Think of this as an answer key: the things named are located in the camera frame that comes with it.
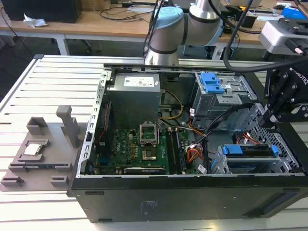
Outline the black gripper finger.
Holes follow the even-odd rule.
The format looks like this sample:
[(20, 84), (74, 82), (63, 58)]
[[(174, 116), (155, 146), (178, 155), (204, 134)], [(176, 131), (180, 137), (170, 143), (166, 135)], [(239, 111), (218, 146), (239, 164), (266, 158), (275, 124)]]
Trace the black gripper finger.
[(308, 104), (283, 103), (274, 104), (270, 110), (269, 126), (276, 123), (293, 123), (308, 121)]
[(261, 126), (273, 126), (281, 122), (282, 114), (293, 96), (292, 76), (289, 71), (273, 70), (267, 73), (264, 98), (265, 113), (259, 119)]

